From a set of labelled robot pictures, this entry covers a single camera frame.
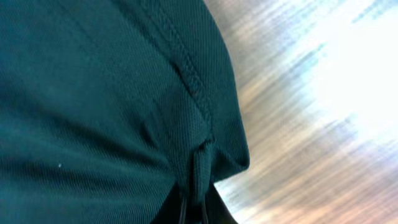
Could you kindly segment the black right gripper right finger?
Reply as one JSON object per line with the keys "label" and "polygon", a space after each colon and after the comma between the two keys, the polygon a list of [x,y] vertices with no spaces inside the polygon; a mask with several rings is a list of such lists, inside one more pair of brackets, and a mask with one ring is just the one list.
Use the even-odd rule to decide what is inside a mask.
{"label": "black right gripper right finger", "polygon": [[210,184],[201,203],[203,224],[238,224],[224,204],[214,184]]}

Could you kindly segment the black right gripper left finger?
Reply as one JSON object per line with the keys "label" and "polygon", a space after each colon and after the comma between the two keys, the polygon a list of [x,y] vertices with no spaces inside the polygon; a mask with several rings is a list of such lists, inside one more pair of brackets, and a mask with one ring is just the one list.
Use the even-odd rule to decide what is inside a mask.
{"label": "black right gripper left finger", "polygon": [[175,184],[163,202],[152,224],[185,224],[187,198]]}

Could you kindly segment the black t-shirt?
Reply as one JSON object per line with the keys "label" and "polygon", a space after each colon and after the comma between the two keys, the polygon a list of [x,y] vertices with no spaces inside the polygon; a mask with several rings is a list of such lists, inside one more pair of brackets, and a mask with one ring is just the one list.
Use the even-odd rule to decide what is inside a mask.
{"label": "black t-shirt", "polygon": [[234,72],[203,1],[1,2],[1,222],[202,223],[249,166]]}

